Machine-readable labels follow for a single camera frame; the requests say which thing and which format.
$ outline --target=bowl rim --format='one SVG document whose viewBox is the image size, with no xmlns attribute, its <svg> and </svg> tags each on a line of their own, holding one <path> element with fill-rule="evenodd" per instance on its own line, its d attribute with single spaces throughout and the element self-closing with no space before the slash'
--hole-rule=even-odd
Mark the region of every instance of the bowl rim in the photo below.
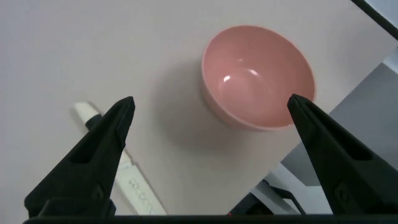
<svg viewBox="0 0 398 224">
<path fill-rule="evenodd" d="M 312 99 L 309 99 L 311 102 L 315 101 L 316 95 L 317 95 L 317 85 L 316 85 L 316 81 L 315 81 L 315 76 L 313 75 L 313 70 L 312 67 L 310 66 L 309 62 L 307 61 L 307 59 L 304 57 L 303 53 L 301 52 L 301 50 L 299 50 L 299 48 L 297 48 L 296 45 L 294 45 L 291 41 L 289 41 L 288 39 L 286 39 L 284 36 L 278 34 L 277 32 L 267 29 L 265 27 L 261 27 L 261 26 L 254 26 L 254 25 L 237 25 L 237 26 L 232 26 L 229 28 L 226 28 L 224 30 L 222 30 L 221 32 L 217 33 L 213 38 L 211 38 L 211 40 L 209 41 L 209 43 L 206 45 L 205 47 L 205 51 L 203 53 L 203 56 L 201 58 L 201 77 L 203 79 L 203 83 L 205 84 L 205 88 L 207 90 L 207 92 L 209 93 L 209 96 L 211 97 L 211 99 L 231 118 L 235 119 L 237 122 L 251 128 L 251 129 L 255 129 L 258 131 L 277 131 L 277 130 L 281 130 L 281 129 L 285 129 L 291 125 L 293 125 L 294 123 L 288 124 L 288 125 L 284 125 L 284 126 L 280 126 L 280 127 L 270 127 L 270 126 L 258 126 L 252 123 L 249 123 L 241 118 L 238 118 L 237 116 L 235 116 L 233 113 L 231 113 L 230 111 L 228 111 L 222 104 L 219 103 L 218 100 L 216 100 L 216 98 L 213 96 L 213 93 L 210 91 L 210 89 L 207 87 L 207 83 L 206 83 L 206 78 L 205 78 L 205 69 L 204 69 L 204 64 L 205 64 L 205 57 L 206 57 L 206 53 L 207 50 L 210 46 L 210 44 L 214 41 L 215 38 L 217 38 L 221 33 L 230 30 L 230 29 L 235 29 L 238 27 L 252 27 L 252 28 L 258 28 L 258 29 L 264 29 L 267 31 L 271 31 L 274 34 L 278 35 L 279 37 L 283 38 L 284 40 L 286 40 L 288 43 L 290 43 L 296 50 L 298 50 L 298 52 L 300 53 L 300 55 L 304 58 L 305 63 L 307 64 L 307 66 L 309 67 L 310 71 L 311 71 L 311 77 L 312 77 L 312 81 L 313 81 L 313 97 Z"/>
</svg>

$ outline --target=white object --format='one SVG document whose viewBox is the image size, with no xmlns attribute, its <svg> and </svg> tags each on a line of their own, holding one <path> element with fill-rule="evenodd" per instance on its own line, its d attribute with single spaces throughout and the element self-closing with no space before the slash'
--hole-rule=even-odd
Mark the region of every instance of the white object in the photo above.
<svg viewBox="0 0 398 224">
<path fill-rule="evenodd" d="M 2 222 L 27 218 L 24 197 L 81 139 L 69 106 L 128 95 L 128 151 L 167 213 L 227 214 L 300 142 L 230 130 L 201 102 L 204 48 L 239 24 L 297 46 L 326 112 L 398 45 L 347 0 L 0 1 Z"/>
<path fill-rule="evenodd" d="M 119 164 L 116 183 L 138 215 L 166 215 L 138 167 L 131 161 Z"/>
<path fill-rule="evenodd" d="M 79 102 L 73 105 L 73 109 L 75 109 L 76 113 L 79 115 L 79 118 L 83 121 L 84 124 L 94 117 L 95 115 L 99 114 L 89 103 L 87 102 Z"/>
</svg>

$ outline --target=white plastic tool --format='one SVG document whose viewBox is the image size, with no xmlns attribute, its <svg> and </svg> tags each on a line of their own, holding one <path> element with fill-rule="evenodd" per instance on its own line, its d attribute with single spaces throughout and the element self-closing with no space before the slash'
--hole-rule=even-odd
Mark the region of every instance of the white plastic tool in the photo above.
<svg viewBox="0 0 398 224">
<path fill-rule="evenodd" d="M 88 129 L 92 128 L 96 120 L 100 120 L 100 113 L 87 102 L 75 103 L 73 107 Z M 123 150 L 120 157 L 115 183 L 138 215 L 166 215 L 163 206 L 126 150 Z"/>
</svg>

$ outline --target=white table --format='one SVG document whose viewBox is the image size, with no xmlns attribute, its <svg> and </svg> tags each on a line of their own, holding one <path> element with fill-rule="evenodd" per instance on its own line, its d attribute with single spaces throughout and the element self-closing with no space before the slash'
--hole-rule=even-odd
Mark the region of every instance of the white table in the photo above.
<svg viewBox="0 0 398 224">
<path fill-rule="evenodd" d="M 350 1 L 3 1 L 0 217 L 82 137 L 70 108 L 132 95 L 127 149 L 169 214 L 223 214 L 300 139 L 228 129 L 202 103 L 200 59 L 219 31 L 272 29 L 307 58 L 331 111 L 397 46 Z"/>
</svg>

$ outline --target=pink bowl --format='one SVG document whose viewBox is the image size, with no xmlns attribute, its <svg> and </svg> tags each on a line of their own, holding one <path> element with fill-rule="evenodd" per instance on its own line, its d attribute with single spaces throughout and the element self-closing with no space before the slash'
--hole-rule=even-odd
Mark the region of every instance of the pink bowl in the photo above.
<svg viewBox="0 0 398 224">
<path fill-rule="evenodd" d="M 224 122 L 256 131 L 292 124 L 287 109 L 296 93 L 310 100 L 315 84 L 300 51 L 281 35 L 255 26 L 219 33 L 205 50 L 204 96 Z"/>
</svg>

